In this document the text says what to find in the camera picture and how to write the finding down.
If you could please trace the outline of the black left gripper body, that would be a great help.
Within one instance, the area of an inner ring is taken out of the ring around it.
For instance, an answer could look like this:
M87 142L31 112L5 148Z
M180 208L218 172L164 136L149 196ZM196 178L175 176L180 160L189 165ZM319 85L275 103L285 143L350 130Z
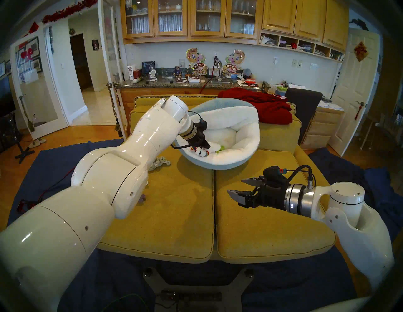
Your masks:
M190 146L193 148L202 147L205 149L209 149L210 144L205 139L203 130L194 125L193 132L194 132L194 134L192 134L193 136L188 139L188 143L190 144Z

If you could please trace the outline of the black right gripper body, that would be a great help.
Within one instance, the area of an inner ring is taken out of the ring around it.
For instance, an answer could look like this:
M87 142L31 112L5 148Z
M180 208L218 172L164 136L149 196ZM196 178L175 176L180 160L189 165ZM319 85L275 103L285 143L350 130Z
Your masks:
M288 181L274 186L273 183L264 183L253 190L252 208L271 207L285 209L285 194L288 189Z

